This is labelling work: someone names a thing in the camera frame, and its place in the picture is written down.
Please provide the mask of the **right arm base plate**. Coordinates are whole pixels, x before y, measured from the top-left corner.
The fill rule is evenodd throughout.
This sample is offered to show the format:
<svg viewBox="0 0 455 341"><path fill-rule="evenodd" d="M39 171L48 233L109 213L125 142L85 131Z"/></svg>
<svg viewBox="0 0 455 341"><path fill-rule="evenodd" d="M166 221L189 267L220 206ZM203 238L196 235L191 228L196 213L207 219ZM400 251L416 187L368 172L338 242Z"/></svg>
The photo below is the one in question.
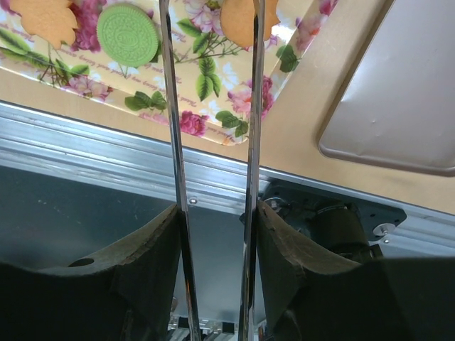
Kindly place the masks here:
<svg viewBox="0 0 455 341"><path fill-rule="evenodd" d="M299 233L359 263L380 258L375 243L407 218L400 208L283 180L270 183L261 200Z"/></svg>

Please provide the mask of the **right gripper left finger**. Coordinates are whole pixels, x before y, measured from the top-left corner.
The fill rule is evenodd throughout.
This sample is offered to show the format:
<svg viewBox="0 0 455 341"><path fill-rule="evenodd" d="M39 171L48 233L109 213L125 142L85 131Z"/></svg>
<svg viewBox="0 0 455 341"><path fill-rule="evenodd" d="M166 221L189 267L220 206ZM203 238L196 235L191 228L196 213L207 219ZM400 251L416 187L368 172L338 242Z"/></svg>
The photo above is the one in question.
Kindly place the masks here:
<svg viewBox="0 0 455 341"><path fill-rule="evenodd" d="M180 212L71 265L1 264L2 340L165 340L181 241Z"/></svg>

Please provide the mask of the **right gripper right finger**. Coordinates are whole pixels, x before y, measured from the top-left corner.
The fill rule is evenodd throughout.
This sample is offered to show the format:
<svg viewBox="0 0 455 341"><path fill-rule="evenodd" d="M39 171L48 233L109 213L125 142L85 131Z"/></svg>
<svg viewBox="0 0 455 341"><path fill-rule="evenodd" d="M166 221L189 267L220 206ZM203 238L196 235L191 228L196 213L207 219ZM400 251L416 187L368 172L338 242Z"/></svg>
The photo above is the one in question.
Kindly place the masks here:
<svg viewBox="0 0 455 341"><path fill-rule="evenodd" d="M453 340L454 260L360 264L257 207L267 326L275 340Z"/></svg>

